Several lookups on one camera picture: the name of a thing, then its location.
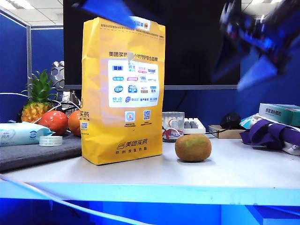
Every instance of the purple cloth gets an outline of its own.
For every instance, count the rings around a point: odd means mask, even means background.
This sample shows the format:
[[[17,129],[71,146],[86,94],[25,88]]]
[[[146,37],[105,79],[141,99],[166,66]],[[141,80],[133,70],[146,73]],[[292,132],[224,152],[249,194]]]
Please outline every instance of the purple cloth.
[[[284,142],[300,146],[300,132],[284,124],[268,120],[256,122],[251,129],[240,133],[244,144],[264,145],[269,149],[280,150]]]

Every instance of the ceiling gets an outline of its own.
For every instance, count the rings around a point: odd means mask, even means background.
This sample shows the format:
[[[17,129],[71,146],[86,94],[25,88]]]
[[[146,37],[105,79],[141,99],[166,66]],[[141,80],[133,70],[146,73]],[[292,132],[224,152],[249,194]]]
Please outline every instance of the ceiling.
[[[27,0],[34,9],[4,10],[14,18],[32,26],[62,25],[63,0]]]
[[[32,26],[62,25],[63,24],[63,0],[27,0],[34,9],[6,10],[11,16]],[[255,3],[254,0],[242,0],[242,10],[255,18],[267,15],[277,3],[265,0],[264,3]]]

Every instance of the green box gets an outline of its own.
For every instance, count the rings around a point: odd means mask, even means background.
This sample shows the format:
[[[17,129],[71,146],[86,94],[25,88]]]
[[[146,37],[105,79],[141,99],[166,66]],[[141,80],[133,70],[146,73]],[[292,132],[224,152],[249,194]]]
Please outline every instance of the green box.
[[[286,125],[300,127],[300,106],[260,103],[259,115]]]

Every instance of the pineapple leaves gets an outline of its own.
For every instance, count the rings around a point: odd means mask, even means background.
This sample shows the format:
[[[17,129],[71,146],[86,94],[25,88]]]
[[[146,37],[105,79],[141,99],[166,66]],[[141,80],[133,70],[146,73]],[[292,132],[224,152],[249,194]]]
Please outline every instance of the pineapple leaves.
[[[44,69],[42,74],[39,76],[39,79],[41,80],[42,84],[45,84],[48,80],[48,74],[46,73],[46,70]]]
[[[48,80],[46,69],[42,73],[36,71],[36,74],[28,77],[27,90],[22,92],[27,91],[34,102],[47,102],[50,96],[57,96],[57,94],[49,94],[55,87],[52,87],[52,80]]]

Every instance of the pineapple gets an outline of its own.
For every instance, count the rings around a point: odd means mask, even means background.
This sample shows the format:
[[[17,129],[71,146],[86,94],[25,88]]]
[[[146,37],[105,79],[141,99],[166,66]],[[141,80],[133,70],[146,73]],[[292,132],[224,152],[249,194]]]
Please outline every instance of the pineapple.
[[[42,73],[37,71],[37,75],[38,77],[35,74],[29,77],[28,89],[23,90],[28,92],[30,101],[23,107],[21,120],[30,123],[41,118],[53,107],[49,97],[56,96],[56,94],[49,94],[49,91],[55,88],[52,87],[52,80],[48,81],[46,70],[44,69]]]

